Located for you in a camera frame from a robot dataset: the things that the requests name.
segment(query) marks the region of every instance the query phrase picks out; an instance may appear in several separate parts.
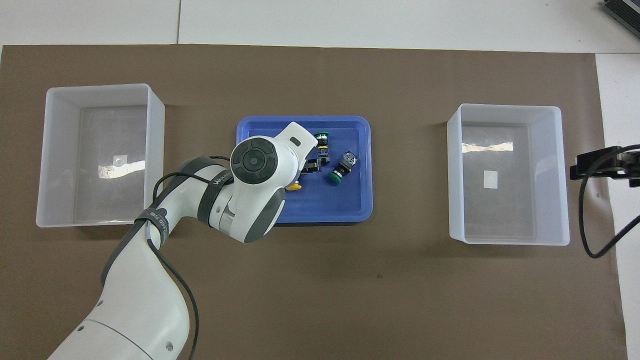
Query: white table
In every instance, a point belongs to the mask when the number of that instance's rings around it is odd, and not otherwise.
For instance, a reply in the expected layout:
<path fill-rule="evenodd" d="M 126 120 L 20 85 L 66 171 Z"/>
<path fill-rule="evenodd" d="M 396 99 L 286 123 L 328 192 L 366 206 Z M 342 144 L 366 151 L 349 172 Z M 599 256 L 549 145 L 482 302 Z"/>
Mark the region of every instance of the white table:
<path fill-rule="evenodd" d="M 594 0 L 0 0 L 0 48 L 176 43 L 595 53 L 605 143 L 640 143 L 640 39 Z M 640 190 L 609 189 L 619 230 Z M 617 255 L 628 358 L 640 360 L 640 229 Z"/>

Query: electrical component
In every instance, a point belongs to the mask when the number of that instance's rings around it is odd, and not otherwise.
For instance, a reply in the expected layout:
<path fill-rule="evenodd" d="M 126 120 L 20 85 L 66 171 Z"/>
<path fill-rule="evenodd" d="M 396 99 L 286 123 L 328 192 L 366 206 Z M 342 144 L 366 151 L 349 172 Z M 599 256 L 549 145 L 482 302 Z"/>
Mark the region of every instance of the electrical component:
<path fill-rule="evenodd" d="M 329 179 L 334 183 L 341 183 L 342 178 L 351 172 L 351 168 L 353 168 L 353 165 L 356 165 L 356 162 L 358 162 L 358 158 L 351 151 L 345 152 L 342 155 L 338 166 L 336 166 L 333 172 L 329 174 Z"/>
<path fill-rule="evenodd" d="M 320 131 L 319 133 L 315 133 L 314 137 L 318 141 L 318 159 L 320 159 L 322 165 L 329 164 L 329 133 Z"/>

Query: white label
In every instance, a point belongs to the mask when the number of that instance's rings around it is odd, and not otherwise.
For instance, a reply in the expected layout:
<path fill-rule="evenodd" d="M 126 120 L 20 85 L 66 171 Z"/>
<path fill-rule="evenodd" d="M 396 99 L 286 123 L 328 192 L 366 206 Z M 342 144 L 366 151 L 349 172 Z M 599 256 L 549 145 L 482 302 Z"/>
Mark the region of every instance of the white label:
<path fill-rule="evenodd" d="M 113 166 L 121 167 L 122 165 L 124 165 L 126 163 L 127 163 L 127 156 L 126 155 L 113 156 Z"/>
<path fill-rule="evenodd" d="M 484 188 L 485 189 L 497 189 L 498 188 L 498 172 L 485 170 L 484 171 Z"/>

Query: blue tray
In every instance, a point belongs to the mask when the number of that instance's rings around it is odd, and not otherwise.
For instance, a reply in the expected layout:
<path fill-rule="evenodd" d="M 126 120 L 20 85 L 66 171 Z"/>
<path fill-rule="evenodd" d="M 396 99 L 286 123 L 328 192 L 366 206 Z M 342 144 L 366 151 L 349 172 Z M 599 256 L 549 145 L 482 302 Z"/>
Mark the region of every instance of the blue tray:
<path fill-rule="evenodd" d="M 236 143 L 256 135 L 276 136 L 295 121 L 310 133 L 329 132 L 331 162 L 322 172 L 301 175 L 302 189 L 287 191 L 287 202 L 278 224 L 341 224 L 361 222 L 373 211 L 371 176 L 371 126 L 359 116 L 253 116 L 238 124 Z M 358 163 L 341 184 L 328 178 L 347 150 L 358 157 Z M 316 158 L 315 150 L 310 158 Z"/>

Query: black strap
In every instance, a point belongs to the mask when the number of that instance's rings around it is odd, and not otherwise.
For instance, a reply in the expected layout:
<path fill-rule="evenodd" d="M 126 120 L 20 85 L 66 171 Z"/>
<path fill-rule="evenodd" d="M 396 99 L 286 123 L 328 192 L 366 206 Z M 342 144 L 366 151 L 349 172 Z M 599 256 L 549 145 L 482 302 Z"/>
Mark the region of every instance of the black strap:
<path fill-rule="evenodd" d="M 216 177 L 209 181 L 207 188 L 204 190 L 202 194 L 202 199 L 200 199 L 200 205 L 198 205 L 198 220 L 207 224 L 209 227 L 209 216 L 211 215 L 211 210 L 213 209 L 213 203 L 216 202 L 220 191 L 223 186 L 228 185 L 234 182 L 233 173 L 230 170 L 224 170 L 220 172 Z"/>
<path fill-rule="evenodd" d="M 149 220 L 158 229 L 160 232 L 160 246 L 164 245 L 164 242 L 169 237 L 169 221 L 167 221 L 165 215 L 166 209 L 146 208 L 136 218 L 136 220 Z"/>

